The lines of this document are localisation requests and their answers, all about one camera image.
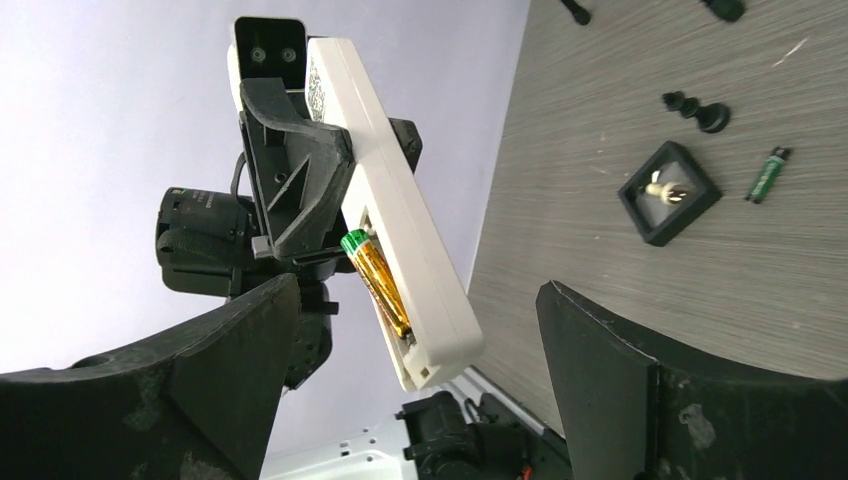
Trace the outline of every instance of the chess piece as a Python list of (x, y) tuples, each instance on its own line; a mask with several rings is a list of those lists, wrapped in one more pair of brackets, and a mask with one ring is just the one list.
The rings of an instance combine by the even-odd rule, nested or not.
[(718, 133), (730, 122), (730, 107), (723, 103), (702, 107), (697, 98), (686, 97), (683, 92), (666, 93), (662, 99), (670, 112), (680, 112), (683, 118), (695, 117), (704, 133)]
[(592, 14), (589, 13), (588, 10), (581, 7), (577, 0), (560, 0), (565, 8), (571, 12), (571, 16), (574, 17), (574, 21), (579, 23), (580, 25), (589, 25), (589, 22), (592, 21)]
[(689, 188), (677, 182), (659, 183), (660, 171), (657, 170), (651, 176), (651, 183), (645, 186), (645, 193), (658, 197), (660, 201), (669, 206), (674, 206), (686, 199)]
[(733, 23), (745, 13), (742, 0), (701, 0), (716, 17), (728, 23)]

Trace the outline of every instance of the white wall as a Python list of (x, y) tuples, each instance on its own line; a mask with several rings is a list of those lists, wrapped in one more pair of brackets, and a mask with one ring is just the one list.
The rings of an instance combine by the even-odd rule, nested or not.
[[(220, 305), (162, 285), (153, 232), (167, 187), (228, 189), (241, 140), (225, 51), (242, 15), (356, 42), (386, 111), (419, 127), (417, 179), (467, 282), (528, 3), (0, 2), (0, 371), (64, 368)], [(335, 350), (286, 396), (272, 451), (410, 399), (361, 282), (330, 288)]]

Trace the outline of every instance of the gold battery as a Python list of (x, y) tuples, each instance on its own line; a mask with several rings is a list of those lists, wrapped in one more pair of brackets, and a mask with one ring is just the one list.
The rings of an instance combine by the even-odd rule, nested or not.
[(412, 333), (412, 326), (386, 259), (365, 230), (348, 233), (342, 237), (341, 243), (350, 262), (371, 291), (384, 319), (398, 337), (406, 339)]

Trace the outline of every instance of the gray wooden surface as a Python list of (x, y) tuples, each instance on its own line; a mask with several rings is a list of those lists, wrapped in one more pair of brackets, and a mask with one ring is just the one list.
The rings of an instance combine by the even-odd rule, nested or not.
[[(747, 3), (727, 25), (695, 0), (585, 0), (585, 28), (531, 4), (469, 295), (477, 367), (560, 432), (534, 309), (549, 279), (721, 356), (848, 375), (848, 3)], [(665, 111), (672, 90), (727, 103), (730, 125), (700, 133)], [(656, 248), (616, 192), (665, 140), (725, 196)], [(744, 202), (777, 145), (790, 163)]]

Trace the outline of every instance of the battery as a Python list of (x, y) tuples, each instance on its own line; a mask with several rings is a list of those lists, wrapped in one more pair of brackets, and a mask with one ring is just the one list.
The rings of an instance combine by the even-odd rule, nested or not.
[(774, 185), (774, 181), (777, 180), (777, 176), (780, 175), (780, 171), (789, 160), (790, 153), (792, 153), (792, 150), (784, 147), (776, 147), (772, 150), (771, 155), (766, 159), (766, 163), (754, 180), (754, 184), (751, 185), (748, 195), (745, 196), (746, 201), (759, 204), (765, 200), (766, 195)]
[(341, 245), (371, 291), (384, 319), (399, 338), (406, 339), (412, 333), (409, 316), (403, 307), (389, 264), (370, 235), (362, 229), (353, 230), (342, 237)]

